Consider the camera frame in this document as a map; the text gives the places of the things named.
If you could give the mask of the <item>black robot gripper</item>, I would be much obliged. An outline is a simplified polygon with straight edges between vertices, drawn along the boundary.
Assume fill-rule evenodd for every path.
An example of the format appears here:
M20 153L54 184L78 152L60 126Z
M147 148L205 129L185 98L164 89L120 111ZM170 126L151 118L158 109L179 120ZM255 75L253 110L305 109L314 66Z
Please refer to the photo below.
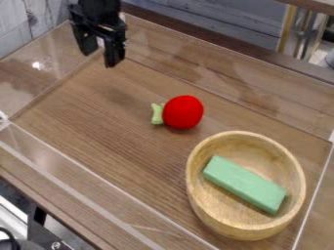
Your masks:
M120 18L120 0L79 0L70 5L71 25L82 53L98 49L96 36L104 39L104 62L115 67L126 58L126 22Z

